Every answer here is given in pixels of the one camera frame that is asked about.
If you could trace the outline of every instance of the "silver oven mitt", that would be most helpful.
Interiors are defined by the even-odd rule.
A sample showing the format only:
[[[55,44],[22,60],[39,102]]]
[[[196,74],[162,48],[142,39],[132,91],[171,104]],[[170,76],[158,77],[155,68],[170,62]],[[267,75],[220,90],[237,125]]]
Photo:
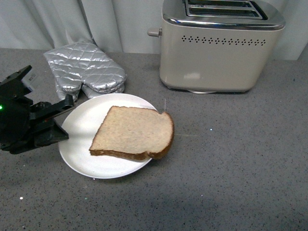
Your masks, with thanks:
[[[88,98],[122,93],[126,74],[116,62],[90,41],[76,42],[44,53],[56,80],[60,99],[66,94],[77,100],[82,90]]]

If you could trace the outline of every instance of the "toaster vent hole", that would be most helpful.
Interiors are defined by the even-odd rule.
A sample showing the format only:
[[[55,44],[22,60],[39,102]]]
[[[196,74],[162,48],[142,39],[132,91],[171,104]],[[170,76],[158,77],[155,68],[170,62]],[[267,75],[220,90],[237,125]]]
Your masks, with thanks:
[[[254,45],[254,46],[264,46],[266,44],[265,39],[240,39],[240,38],[206,38],[206,37],[200,37],[200,36],[187,36],[183,35],[181,37],[183,42],[194,42],[194,43],[202,43],[202,44],[215,44],[215,45]]]

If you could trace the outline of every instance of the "toaster base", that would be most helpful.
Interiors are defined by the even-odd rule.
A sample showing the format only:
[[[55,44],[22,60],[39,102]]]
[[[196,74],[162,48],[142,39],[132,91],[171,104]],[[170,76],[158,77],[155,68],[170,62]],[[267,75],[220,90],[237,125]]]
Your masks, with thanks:
[[[162,78],[160,79],[163,84],[168,88],[168,89],[175,89],[175,90],[187,90],[192,93],[196,94],[210,94],[210,93],[215,93],[215,92],[240,92],[240,93],[245,93],[249,89],[208,89],[208,88],[188,88],[188,87],[183,87],[183,86],[177,86],[177,85],[171,85],[169,83],[166,83]]]

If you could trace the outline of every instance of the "toaster slot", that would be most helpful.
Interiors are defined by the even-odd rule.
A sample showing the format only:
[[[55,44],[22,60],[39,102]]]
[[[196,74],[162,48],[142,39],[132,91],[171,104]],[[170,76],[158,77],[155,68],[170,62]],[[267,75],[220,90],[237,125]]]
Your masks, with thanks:
[[[185,0],[187,16],[227,17],[262,20],[262,12],[248,0]]]
[[[251,7],[251,4],[246,1],[187,0],[187,2],[190,5]]]

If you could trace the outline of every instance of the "bread crust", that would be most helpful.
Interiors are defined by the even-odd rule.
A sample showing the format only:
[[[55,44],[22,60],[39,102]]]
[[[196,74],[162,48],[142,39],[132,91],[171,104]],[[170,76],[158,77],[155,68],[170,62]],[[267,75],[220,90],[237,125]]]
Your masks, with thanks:
[[[169,117],[169,119],[172,123],[172,133],[171,133],[169,143],[162,151],[160,151],[158,153],[143,152],[143,153],[138,153],[138,154],[132,154],[132,153],[119,152],[119,151],[115,151],[115,150],[95,150],[95,149],[91,149],[92,146],[93,146],[93,143],[96,139],[96,134],[97,134],[96,133],[95,137],[93,139],[92,145],[89,148],[90,154],[94,155],[94,156],[108,155],[108,156],[114,156],[114,157],[124,158],[124,159],[128,159],[128,160],[137,160],[137,161],[138,160],[145,160],[147,158],[153,158],[153,159],[156,159],[156,160],[163,158],[168,153],[168,151],[170,150],[173,139],[174,139],[174,121],[173,121],[171,115],[168,112],[163,112],[162,114],[166,114]]]

